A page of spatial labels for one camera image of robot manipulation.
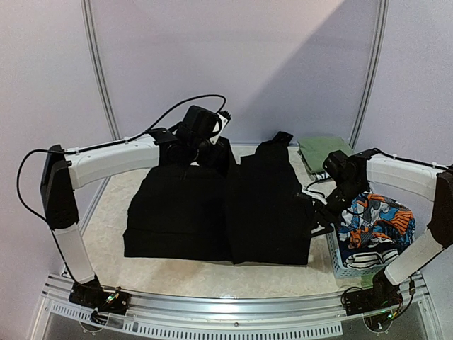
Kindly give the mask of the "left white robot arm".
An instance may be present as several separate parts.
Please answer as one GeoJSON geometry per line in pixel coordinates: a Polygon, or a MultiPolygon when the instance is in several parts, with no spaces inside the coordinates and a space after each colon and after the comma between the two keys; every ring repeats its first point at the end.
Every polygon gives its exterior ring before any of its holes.
{"type": "Polygon", "coordinates": [[[123,139],[85,149],[64,151],[56,144],[47,151],[40,193],[45,219],[73,281],[78,296],[89,307],[100,307],[105,292],[93,281],[95,272],[79,229],[74,191],[86,184],[137,169],[177,164],[211,166],[220,154],[220,135],[231,115],[222,110],[190,107],[172,129],[148,129],[137,139],[123,139]]]}

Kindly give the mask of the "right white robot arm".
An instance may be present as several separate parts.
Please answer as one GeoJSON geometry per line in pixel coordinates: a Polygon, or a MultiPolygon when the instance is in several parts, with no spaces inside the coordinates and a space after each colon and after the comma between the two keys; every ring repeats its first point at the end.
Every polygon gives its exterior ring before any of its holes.
{"type": "Polygon", "coordinates": [[[396,286],[428,265],[452,245],[452,168],[436,163],[403,159],[379,149],[367,149],[347,156],[341,151],[330,153],[324,168],[336,186],[328,197],[315,204],[312,236],[332,232],[340,214],[358,194],[371,188],[385,193],[405,193],[421,207],[419,216],[426,227],[415,241],[381,270],[366,303],[382,308],[394,295],[396,286]]]}

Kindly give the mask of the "black garment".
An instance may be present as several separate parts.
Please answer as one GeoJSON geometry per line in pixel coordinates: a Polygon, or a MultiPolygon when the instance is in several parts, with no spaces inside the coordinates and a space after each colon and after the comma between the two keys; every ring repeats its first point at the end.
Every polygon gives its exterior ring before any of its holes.
{"type": "Polygon", "coordinates": [[[157,166],[127,210],[127,258],[305,266],[315,200],[289,161],[292,136],[278,132],[235,160],[226,147],[213,168],[157,166]]]}

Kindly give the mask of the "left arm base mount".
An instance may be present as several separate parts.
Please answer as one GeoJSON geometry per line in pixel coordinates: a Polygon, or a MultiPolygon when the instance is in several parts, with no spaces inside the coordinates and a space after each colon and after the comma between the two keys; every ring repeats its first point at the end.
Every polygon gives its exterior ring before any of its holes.
{"type": "Polygon", "coordinates": [[[104,289],[97,277],[87,283],[74,283],[69,301],[75,305],[88,307],[98,312],[125,315],[131,295],[121,288],[104,289]]]}

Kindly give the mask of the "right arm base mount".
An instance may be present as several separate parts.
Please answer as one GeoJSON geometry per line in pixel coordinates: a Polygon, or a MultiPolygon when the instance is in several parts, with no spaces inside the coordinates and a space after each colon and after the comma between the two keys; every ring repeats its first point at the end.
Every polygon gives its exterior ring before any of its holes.
{"type": "Polygon", "coordinates": [[[340,296],[347,316],[360,315],[390,308],[401,307],[403,296],[399,288],[391,288],[388,291],[379,287],[360,288],[353,286],[346,289],[340,296]]]}

